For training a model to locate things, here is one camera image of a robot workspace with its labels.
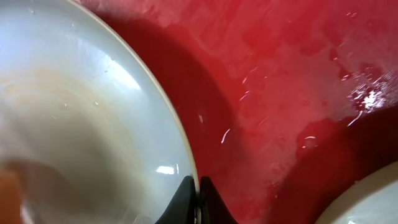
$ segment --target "white plate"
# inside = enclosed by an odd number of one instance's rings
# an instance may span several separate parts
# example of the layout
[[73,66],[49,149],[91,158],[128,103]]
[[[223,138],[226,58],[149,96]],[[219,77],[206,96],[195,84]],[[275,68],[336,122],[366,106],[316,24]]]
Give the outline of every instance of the white plate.
[[316,224],[398,223],[398,162],[355,183],[322,213]]
[[44,223],[154,223],[186,175],[198,187],[164,91],[75,2],[0,0],[0,112],[0,159]]

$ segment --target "red surface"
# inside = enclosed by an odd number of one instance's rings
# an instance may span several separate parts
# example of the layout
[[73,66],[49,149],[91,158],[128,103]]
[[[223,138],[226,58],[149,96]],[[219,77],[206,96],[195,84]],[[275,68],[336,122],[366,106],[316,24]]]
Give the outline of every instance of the red surface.
[[160,81],[239,223],[313,223],[398,159],[398,1],[80,2]]

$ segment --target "water droplet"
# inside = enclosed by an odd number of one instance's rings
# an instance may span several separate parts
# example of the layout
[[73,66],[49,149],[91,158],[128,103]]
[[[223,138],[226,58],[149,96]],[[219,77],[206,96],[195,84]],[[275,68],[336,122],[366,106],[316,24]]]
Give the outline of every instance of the water droplet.
[[317,138],[315,136],[308,136],[304,139],[304,149],[313,149],[318,147]]
[[67,105],[66,103],[61,104],[61,105],[59,106],[59,108],[60,108],[60,110],[63,110],[63,111],[69,110],[69,107],[68,107],[68,105]]
[[338,60],[338,57],[337,57],[337,56],[338,56],[338,55],[337,55],[337,51],[336,51],[335,49],[330,49],[330,51],[329,51],[329,59],[330,59],[332,62]]
[[340,66],[340,72],[338,73],[338,76],[340,80],[341,81],[349,80],[353,76],[353,74],[347,71],[347,69],[345,69],[345,67],[341,66],[340,64],[339,66]]
[[347,13],[346,14],[346,16],[348,16],[348,17],[355,17],[357,15],[357,12],[349,12],[349,13]]
[[376,83],[384,73],[381,67],[373,63],[361,63],[360,72],[372,83]]
[[35,14],[35,11],[33,11],[33,9],[31,9],[31,8],[27,8],[27,10],[31,13],[31,14]]

